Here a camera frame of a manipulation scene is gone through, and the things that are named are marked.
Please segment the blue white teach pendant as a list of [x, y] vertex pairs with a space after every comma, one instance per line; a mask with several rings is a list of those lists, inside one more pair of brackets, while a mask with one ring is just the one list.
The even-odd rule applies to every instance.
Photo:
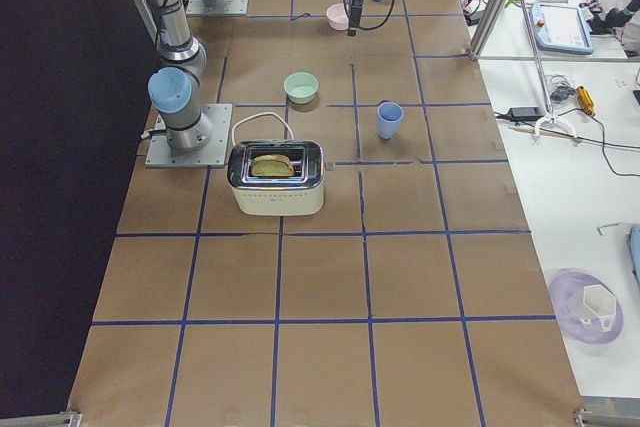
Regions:
[[595, 50], [589, 26], [577, 7], [537, 2], [530, 7], [529, 19], [542, 50], [576, 55], [590, 55]]

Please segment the black power adapter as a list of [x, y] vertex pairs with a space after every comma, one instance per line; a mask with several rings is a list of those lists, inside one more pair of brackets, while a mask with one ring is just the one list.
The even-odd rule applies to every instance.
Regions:
[[507, 115], [515, 122], [537, 121], [544, 116], [539, 107], [512, 107], [508, 110]]

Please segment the toast slice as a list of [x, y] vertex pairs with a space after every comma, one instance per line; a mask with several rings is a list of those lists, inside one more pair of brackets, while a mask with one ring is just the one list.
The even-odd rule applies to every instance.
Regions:
[[292, 177], [295, 169], [289, 157], [282, 154], [266, 154], [255, 157], [250, 166], [254, 177]]

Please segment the green bowl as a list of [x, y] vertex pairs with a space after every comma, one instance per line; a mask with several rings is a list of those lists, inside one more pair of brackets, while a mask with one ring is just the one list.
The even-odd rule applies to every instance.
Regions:
[[319, 81], [315, 75], [299, 71], [285, 78], [283, 88], [291, 102], [307, 104], [315, 99], [319, 89]]

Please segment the orange metal tool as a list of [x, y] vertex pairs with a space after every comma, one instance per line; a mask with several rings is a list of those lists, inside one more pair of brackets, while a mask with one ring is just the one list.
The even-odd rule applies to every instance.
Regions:
[[595, 116], [595, 103], [588, 92], [583, 86], [576, 88], [576, 98], [581, 111], [589, 117]]

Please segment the white claw grabber stick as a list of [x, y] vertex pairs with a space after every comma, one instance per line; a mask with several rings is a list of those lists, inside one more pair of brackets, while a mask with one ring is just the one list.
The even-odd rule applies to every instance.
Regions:
[[577, 137], [577, 133], [574, 126], [569, 121], [563, 118], [560, 118], [555, 112], [555, 108], [552, 105], [550, 93], [547, 87], [545, 71], [542, 64], [542, 60], [540, 58], [539, 49], [536, 43], [536, 39], [535, 39], [535, 35], [534, 35], [532, 23], [531, 23], [531, 17], [527, 9], [526, 2], [524, 0], [520, 0], [519, 6], [524, 17], [524, 24], [525, 24], [527, 35], [529, 38], [529, 43], [531, 45], [534, 64], [536, 67], [540, 86], [542, 89], [544, 107], [545, 107], [544, 115], [540, 117], [534, 124], [534, 137], [539, 138], [542, 134], [542, 130], [544, 127], [549, 128], [552, 131], [554, 131], [555, 128], [560, 128], [561, 130], [564, 130], [574, 142], [578, 142], [578, 137]]

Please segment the cream chrome toaster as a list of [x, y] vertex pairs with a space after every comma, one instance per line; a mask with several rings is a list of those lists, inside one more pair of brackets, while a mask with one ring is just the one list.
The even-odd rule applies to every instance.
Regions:
[[[252, 176], [252, 160], [266, 154], [289, 157], [295, 174], [276, 178]], [[324, 206], [324, 151], [312, 141], [243, 141], [231, 150], [227, 180], [240, 210], [245, 214], [312, 215]]]

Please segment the purple plate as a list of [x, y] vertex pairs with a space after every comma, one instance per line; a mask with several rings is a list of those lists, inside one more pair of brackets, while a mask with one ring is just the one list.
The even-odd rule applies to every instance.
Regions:
[[552, 279], [548, 290], [557, 322], [563, 334], [570, 339], [589, 345], [613, 342], [620, 336], [624, 324], [623, 310], [615, 295], [617, 315], [609, 332], [585, 327], [579, 320], [581, 313], [581, 308], [578, 306], [579, 296], [583, 288], [589, 285], [602, 285], [614, 295], [612, 290], [598, 278], [581, 271], [562, 271]]

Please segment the white hexagonal cup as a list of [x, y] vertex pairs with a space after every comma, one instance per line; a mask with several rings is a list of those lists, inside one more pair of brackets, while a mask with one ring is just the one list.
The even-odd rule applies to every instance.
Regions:
[[617, 299], [602, 285], [589, 285], [579, 296], [579, 320], [585, 327], [609, 332], [616, 320]]

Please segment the pink bowl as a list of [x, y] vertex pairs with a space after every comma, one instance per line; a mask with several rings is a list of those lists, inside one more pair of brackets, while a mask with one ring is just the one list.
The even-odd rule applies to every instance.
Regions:
[[325, 11], [325, 16], [333, 30], [346, 31], [349, 28], [349, 18], [342, 3], [330, 5]]

